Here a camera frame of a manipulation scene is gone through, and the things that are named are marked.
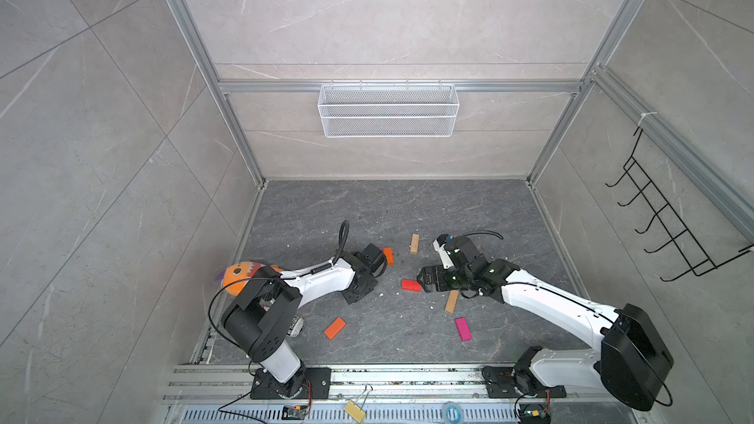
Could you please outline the red block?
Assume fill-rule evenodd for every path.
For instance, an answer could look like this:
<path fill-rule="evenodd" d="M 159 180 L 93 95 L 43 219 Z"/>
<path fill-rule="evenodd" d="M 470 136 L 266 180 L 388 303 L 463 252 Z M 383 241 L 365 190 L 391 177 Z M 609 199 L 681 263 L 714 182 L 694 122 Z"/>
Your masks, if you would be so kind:
<path fill-rule="evenodd" d="M 402 279 L 401 287 L 404 291 L 409 291 L 409 292 L 422 291 L 422 286 L 420 285 L 420 283 L 414 280 Z"/>

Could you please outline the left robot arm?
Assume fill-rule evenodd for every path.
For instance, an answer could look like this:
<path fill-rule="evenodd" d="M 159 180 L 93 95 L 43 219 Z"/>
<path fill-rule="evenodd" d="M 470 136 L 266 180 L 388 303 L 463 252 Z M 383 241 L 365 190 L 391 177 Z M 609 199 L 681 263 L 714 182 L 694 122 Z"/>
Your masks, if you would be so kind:
<path fill-rule="evenodd" d="M 364 298 L 377 287 L 388 266 L 380 247 L 367 245 L 348 251 L 350 223 L 339 229 L 335 254 L 298 270 L 282 270 L 259 262 L 241 262 L 228 267 L 220 294 L 231 302 L 211 328 L 259 364 L 281 386 L 298 390 L 306 366 L 287 342 L 298 311 L 306 304 L 339 292 L 348 304 Z"/>

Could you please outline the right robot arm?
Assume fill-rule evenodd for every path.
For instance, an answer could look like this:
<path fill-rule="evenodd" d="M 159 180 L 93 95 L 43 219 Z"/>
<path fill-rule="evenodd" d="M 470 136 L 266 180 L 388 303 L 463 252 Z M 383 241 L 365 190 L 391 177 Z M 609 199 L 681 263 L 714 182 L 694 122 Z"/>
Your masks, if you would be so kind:
<path fill-rule="evenodd" d="M 640 307 L 617 308 L 552 286 L 514 263 L 487 259 L 473 235 L 444 234 L 432 243 L 440 264 L 422 268 L 416 280 L 426 292 L 458 292 L 492 298 L 526 310 L 581 340 L 584 349 L 555 351 L 535 345 L 516 362 L 509 380 L 524 396 L 558 387 L 604 390 L 622 404 L 649 411 L 670 389 L 673 357 Z"/>

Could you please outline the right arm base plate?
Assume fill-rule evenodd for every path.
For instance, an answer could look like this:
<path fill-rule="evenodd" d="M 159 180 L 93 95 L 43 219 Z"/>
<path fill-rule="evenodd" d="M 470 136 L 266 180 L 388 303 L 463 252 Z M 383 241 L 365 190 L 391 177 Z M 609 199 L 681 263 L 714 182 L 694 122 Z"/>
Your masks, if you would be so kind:
<path fill-rule="evenodd" d="M 484 366 L 482 378 L 489 398 L 566 398 L 563 386 L 546 387 L 522 365 Z"/>

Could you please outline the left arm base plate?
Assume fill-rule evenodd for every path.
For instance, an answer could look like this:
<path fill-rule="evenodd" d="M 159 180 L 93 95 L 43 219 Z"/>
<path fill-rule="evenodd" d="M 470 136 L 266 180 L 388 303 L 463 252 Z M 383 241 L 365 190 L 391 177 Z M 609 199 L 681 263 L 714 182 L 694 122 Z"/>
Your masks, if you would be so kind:
<path fill-rule="evenodd" d="M 252 400 L 326 400 L 330 393 L 332 369 L 302 365 L 287 382 L 278 381 L 264 368 L 257 369 L 253 377 Z"/>

